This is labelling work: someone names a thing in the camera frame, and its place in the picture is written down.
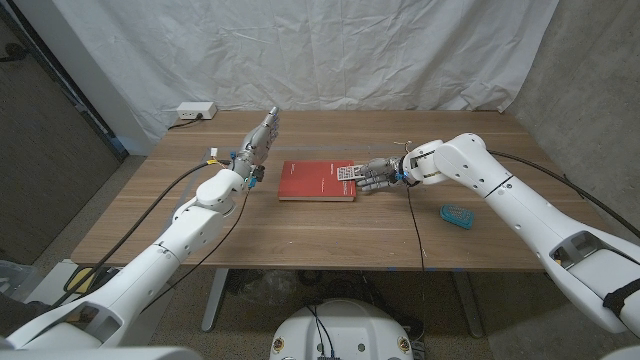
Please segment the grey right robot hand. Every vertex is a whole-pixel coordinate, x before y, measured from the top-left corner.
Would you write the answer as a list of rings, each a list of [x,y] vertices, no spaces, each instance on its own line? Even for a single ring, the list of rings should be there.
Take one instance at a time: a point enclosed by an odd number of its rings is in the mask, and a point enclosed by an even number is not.
[[[400,179],[403,160],[399,156],[372,159],[359,169],[362,178],[356,181],[356,186],[368,192],[403,184]]]

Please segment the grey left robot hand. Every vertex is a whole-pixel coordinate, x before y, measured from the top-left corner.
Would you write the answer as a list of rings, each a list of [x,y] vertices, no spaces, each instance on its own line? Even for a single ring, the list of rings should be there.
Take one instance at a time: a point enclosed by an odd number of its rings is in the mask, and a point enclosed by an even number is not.
[[[248,177],[251,171],[264,163],[269,150],[278,136],[279,108],[273,107],[264,120],[243,139],[239,151],[232,162],[231,169],[242,177]]]

